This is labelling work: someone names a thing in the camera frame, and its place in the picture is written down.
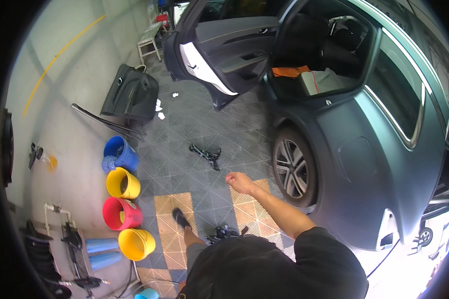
black shoe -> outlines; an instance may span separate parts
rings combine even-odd
[[[173,209],[173,219],[183,228],[185,229],[185,226],[191,226],[188,220],[186,220],[185,215],[183,215],[183,212],[179,208]]]

tire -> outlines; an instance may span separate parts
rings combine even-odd
[[[429,227],[425,227],[423,228],[420,232],[419,232],[419,239],[423,239],[425,236],[428,236],[424,241],[422,241],[420,243],[421,247],[426,247],[427,245],[429,245],[432,241],[432,230]]]
[[[289,160],[282,154],[282,147],[285,145],[288,149],[286,152],[292,151],[292,153],[287,154],[288,156],[298,153],[296,157],[299,157],[296,148],[302,153],[302,159],[295,165],[288,167],[288,162],[283,163],[283,161]],[[305,139],[292,128],[283,128],[278,131],[273,147],[273,171],[281,193],[290,204],[297,207],[309,207],[316,202],[317,171],[313,154]],[[287,182],[288,190],[291,192],[287,191],[284,186],[285,182]],[[303,183],[307,183],[304,192]]]

man's hand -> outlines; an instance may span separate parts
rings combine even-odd
[[[226,183],[239,193],[253,196],[259,186],[242,172],[230,172],[226,177]]]

blue container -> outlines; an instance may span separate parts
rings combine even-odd
[[[158,293],[151,288],[144,289],[135,295],[135,299],[158,299]]]
[[[89,254],[118,248],[118,240],[116,238],[86,239],[85,244],[87,246],[87,253]]]
[[[106,254],[97,254],[90,256],[89,260],[91,269],[95,271],[121,261],[121,253],[113,251]]]
[[[103,156],[118,156],[118,149],[123,147],[123,152],[116,159],[115,166],[123,167],[129,172],[133,172],[138,168],[138,163],[140,160],[138,159],[138,155],[132,149],[132,147],[123,139],[121,136],[114,136],[108,140],[105,145],[105,149],[103,150]]]

car door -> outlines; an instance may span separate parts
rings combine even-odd
[[[252,89],[267,71],[281,0],[196,0],[164,41],[164,60],[174,81],[194,80],[210,92],[217,110]]]

